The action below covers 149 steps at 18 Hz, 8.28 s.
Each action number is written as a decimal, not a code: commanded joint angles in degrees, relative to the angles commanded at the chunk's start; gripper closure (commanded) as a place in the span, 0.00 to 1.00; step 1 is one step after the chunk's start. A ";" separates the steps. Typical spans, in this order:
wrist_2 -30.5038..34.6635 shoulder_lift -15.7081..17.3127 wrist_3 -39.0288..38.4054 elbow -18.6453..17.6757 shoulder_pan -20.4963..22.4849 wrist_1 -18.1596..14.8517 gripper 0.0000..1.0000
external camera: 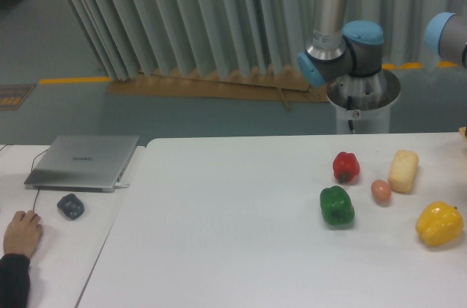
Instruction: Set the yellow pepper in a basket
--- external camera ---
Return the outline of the person's bare hand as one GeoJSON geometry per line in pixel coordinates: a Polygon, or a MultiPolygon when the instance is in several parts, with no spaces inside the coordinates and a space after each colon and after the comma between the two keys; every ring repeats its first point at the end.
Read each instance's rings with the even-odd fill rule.
{"type": "Polygon", "coordinates": [[[41,236],[41,217],[33,210],[17,211],[4,234],[4,254],[23,255],[31,259],[41,236]]]}

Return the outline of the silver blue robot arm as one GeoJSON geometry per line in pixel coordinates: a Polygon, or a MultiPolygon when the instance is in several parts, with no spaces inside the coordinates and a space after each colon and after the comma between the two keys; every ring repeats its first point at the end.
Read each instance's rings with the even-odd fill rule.
{"type": "MultiPolygon", "coordinates": [[[[314,0],[313,32],[297,55],[312,86],[348,74],[365,78],[382,70],[382,28],[371,21],[344,22],[347,0],[314,0]]],[[[446,61],[466,66],[466,18],[451,12],[434,16],[425,28],[425,46],[446,61]]]]}

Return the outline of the black sleeved forearm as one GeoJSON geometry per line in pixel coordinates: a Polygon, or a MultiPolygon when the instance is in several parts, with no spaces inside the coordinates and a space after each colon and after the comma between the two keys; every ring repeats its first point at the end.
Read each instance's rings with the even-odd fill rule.
{"type": "Polygon", "coordinates": [[[30,260],[21,254],[1,258],[1,307],[27,307],[30,260]]]}

